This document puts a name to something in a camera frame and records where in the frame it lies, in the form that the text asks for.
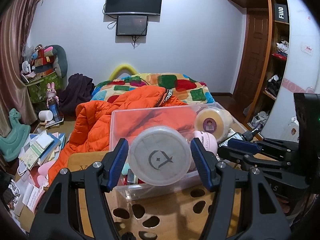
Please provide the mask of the blue Max staples box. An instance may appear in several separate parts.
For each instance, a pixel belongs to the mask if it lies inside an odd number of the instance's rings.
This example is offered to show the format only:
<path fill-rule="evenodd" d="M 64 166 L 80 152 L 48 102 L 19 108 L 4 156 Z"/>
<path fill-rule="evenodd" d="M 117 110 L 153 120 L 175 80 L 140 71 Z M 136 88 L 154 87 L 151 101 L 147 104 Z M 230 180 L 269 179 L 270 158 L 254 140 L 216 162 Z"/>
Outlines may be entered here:
<path fill-rule="evenodd" d="M 127 172 L 127 184 L 138 184 L 138 177 L 129 168 Z"/>

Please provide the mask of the cream pads jar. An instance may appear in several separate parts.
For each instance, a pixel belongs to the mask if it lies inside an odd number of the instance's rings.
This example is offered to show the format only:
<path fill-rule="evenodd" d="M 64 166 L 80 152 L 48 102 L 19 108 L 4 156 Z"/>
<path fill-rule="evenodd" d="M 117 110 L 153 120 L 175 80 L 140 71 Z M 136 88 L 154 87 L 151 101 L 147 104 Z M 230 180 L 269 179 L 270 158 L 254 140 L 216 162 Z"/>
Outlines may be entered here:
<path fill-rule="evenodd" d="M 228 134 L 233 123 L 229 111 L 217 107 L 206 107 L 199 111 L 195 118 L 195 130 L 212 134 L 217 142 L 221 142 Z"/>

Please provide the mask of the white cotton pad container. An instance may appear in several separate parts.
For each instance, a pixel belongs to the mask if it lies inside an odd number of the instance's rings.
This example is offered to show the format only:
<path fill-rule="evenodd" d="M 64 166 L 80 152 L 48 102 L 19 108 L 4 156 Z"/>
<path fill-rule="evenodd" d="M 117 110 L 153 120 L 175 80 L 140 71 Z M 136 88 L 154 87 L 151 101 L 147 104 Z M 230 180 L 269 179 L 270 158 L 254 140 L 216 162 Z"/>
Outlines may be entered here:
<path fill-rule="evenodd" d="M 145 129 L 129 145 L 132 172 L 146 184 L 167 186 L 181 180 L 191 166 L 187 140 L 175 129 L 155 126 Z"/>

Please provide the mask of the teal soft case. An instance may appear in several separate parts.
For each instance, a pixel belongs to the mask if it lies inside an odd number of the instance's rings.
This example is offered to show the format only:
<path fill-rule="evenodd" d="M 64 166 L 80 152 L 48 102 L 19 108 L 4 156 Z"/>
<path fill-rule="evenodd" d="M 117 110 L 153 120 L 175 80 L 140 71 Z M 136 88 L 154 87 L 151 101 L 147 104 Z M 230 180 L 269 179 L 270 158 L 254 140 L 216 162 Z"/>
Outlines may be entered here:
<path fill-rule="evenodd" d="M 127 176 L 127 174 L 128 174 L 128 172 L 129 172 L 130 169 L 131 169 L 131 168 L 130 168 L 129 163 L 125 163 L 124 166 L 123 166 L 123 169 L 122 169 L 122 171 L 121 171 L 121 174 L 122 174 L 123 176 Z"/>

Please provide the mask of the green spray bottle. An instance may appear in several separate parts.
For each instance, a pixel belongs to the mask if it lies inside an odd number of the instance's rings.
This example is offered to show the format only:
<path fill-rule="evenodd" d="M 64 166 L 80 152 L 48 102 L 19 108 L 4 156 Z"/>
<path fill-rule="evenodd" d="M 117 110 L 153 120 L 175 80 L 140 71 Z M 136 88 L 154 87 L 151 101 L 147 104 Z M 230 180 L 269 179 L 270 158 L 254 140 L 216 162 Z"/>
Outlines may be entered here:
<path fill-rule="evenodd" d="M 224 141 L 218 144 L 219 147 L 221 146 L 228 146 L 228 141 L 231 139 L 238 139 L 242 141 L 252 141 L 253 138 L 260 132 L 259 128 L 255 128 L 251 131 L 246 131 L 244 133 L 235 132 L 232 128 L 229 129 L 227 137 Z"/>

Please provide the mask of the orange puffer jacket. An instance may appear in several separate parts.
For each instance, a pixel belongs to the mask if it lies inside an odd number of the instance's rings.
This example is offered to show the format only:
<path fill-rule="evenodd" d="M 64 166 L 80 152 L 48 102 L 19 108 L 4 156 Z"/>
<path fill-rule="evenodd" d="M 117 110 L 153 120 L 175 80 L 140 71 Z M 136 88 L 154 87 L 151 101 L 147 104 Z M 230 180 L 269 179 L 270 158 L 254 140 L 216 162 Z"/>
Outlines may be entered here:
<path fill-rule="evenodd" d="M 100 152 L 110 149 L 115 136 L 129 141 L 152 126 L 169 126 L 179 132 L 194 128 L 196 113 L 173 95 L 172 90 L 143 86 L 128 91 L 114 102 L 93 100 L 76 108 L 76 121 L 69 142 L 48 171 L 52 183 L 75 153 Z"/>

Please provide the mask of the clear plastic storage bin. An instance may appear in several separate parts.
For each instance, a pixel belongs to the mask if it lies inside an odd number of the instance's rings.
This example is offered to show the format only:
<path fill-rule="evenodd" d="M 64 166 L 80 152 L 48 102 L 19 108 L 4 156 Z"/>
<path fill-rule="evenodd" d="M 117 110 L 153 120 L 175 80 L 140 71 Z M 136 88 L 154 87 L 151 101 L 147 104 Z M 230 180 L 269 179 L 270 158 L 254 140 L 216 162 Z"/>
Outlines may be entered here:
<path fill-rule="evenodd" d="M 116 190 L 127 200 L 161 196 L 201 183 L 190 145 L 199 138 L 216 152 L 219 143 L 246 131 L 219 103 L 114 111 L 110 149 L 124 138 L 129 153 Z"/>

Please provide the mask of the stack of books papers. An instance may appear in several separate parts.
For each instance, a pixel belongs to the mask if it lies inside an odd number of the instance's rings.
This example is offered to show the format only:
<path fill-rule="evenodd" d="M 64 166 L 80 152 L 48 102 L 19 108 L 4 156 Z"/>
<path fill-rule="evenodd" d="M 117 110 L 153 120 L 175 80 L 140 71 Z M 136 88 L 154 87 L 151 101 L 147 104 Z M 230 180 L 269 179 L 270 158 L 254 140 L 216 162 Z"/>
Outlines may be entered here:
<path fill-rule="evenodd" d="M 18 155 L 17 178 L 4 191 L 4 203 L 24 233 L 30 231 L 37 206 L 49 186 L 48 171 L 66 142 L 65 133 L 30 134 Z"/>

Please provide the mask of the white mug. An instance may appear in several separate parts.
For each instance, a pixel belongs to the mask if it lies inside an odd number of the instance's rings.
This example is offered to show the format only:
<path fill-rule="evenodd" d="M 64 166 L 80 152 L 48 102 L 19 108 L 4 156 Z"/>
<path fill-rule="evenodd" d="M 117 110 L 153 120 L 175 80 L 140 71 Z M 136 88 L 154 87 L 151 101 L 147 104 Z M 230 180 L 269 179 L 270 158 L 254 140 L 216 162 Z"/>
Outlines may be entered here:
<path fill-rule="evenodd" d="M 53 113 L 50 110 L 43 110 L 39 112 L 39 120 L 42 122 L 52 121 L 53 118 L 54 118 Z"/>

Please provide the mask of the pink bunny figure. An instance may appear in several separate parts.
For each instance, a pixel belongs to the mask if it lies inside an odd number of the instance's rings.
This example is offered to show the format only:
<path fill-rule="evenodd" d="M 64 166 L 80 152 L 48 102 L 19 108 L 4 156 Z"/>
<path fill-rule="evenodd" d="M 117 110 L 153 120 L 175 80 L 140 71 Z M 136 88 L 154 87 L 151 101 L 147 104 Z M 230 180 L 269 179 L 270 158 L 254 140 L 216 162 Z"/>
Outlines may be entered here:
<path fill-rule="evenodd" d="M 48 83 L 47 84 L 47 108 L 52 112 L 53 119 L 55 122 L 61 120 L 61 116 L 59 114 L 59 97 L 57 96 L 55 90 L 55 83 Z"/>

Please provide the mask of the dark purple clothing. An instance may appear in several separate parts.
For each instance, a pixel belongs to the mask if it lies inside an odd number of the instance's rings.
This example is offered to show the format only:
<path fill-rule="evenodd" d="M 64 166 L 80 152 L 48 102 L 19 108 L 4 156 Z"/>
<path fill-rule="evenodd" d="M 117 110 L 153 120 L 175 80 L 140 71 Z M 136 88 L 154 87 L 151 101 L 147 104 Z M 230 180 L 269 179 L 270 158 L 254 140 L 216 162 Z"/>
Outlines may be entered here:
<path fill-rule="evenodd" d="M 79 73 L 71 75 L 67 87 L 59 94 L 59 111 L 74 116 L 79 104 L 91 100 L 94 88 L 92 78 Z"/>

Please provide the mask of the teal dinosaur plush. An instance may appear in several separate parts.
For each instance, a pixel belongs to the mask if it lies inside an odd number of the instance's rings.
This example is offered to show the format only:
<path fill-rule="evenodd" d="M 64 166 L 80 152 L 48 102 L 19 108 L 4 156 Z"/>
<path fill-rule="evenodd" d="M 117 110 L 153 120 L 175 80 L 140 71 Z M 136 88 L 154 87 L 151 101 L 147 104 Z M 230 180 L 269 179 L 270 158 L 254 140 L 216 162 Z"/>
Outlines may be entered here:
<path fill-rule="evenodd" d="M 9 112 L 11 131 L 6 137 L 1 137 L 1 154 L 6 162 L 11 162 L 19 156 L 21 148 L 30 134 L 31 127 L 21 124 L 21 114 L 15 109 Z"/>

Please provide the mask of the wooden wardrobe shelf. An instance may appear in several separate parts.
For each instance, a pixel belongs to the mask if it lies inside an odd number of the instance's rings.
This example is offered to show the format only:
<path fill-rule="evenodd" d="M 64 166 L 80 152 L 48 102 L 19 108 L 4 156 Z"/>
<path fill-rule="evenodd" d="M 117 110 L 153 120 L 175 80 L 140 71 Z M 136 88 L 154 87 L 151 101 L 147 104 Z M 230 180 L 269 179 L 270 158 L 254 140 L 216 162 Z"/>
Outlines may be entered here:
<path fill-rule="evenodd" d="M 246 9 L 244 50 L 233 99 L 240 121 L 251 128 L 254 116 L 262 111 L 269 114 L 276 101 L 276 94 L 265 90 L 268 79 L 285 70 L 285 62 L 273 54 L 277 41 L 289 40 L 290 24 L 275 18 L 274 5 L 287 5 L 287 0 L 230 1 Z"/>

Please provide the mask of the stuffed toys pile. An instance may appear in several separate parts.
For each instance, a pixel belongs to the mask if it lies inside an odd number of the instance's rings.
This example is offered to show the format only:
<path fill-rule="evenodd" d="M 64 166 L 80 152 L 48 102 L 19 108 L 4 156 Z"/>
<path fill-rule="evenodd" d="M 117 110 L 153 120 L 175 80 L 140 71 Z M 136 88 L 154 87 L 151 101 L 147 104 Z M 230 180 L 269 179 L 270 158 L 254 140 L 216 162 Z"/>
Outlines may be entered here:
<path fill-rule="evenodd" d="M 35 77 L 36 74 L 48 74 L 50 70 L 56 72 L 58 77 L 67 75 L 68 62 L 65 50 L 57 44 L 35 48 L 25 46 L 22 51 L 23 62 L 20 74 L 26 78 Z"/>

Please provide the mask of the black Fiio box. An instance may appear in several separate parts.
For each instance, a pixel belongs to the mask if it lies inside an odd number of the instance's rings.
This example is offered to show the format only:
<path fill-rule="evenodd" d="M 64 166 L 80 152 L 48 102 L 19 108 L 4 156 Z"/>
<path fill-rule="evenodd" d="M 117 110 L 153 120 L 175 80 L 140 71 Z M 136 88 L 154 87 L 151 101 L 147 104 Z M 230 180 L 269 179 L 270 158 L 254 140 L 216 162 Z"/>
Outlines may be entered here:
<path fill-rule="evenodd" d="M 287 6 L 284 4 L 274 4 L 274 20 L 277 22 L 289 23 Z"/>

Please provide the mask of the pink striped curtain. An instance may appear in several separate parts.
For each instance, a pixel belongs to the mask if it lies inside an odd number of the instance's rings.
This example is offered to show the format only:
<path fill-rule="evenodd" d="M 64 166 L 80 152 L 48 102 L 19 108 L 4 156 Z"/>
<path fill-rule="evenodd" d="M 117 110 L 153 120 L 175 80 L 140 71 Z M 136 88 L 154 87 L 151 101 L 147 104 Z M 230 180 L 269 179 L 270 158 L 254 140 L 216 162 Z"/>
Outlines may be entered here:
<path fill-rule="evenodd" d="M 22 50 L 34 19 L 38 0 L 13 0 L 1 17 L 1 136 L 11 132 L 9 112 L 16 109 L 29 125 L 36 121 L 27 87 L 20 77 Z"/>

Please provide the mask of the small black wall monitor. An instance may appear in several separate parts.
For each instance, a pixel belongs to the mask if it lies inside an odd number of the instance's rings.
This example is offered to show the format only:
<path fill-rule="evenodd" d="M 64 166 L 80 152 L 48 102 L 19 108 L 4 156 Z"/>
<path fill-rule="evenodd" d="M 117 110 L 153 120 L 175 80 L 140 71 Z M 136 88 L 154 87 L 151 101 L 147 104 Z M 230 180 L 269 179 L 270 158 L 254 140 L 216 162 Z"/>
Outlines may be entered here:
<path fill-rule="evenodd" d="M 146 36 L 148 16 L 119 15 L 117 17 L 117 36 Z"/>

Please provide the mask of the large black wall monitor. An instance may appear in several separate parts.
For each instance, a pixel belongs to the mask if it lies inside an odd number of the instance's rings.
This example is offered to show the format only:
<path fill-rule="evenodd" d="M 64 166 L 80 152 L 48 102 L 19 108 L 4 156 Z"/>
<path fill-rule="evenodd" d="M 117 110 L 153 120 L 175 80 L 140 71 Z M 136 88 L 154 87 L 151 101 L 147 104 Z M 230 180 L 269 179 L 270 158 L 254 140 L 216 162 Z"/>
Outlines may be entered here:
<path fill-rule="evenodd" d="M 107 15 L 119 14 L 161 14 L 162 0 L 106 0 L 104 13 Z"/>

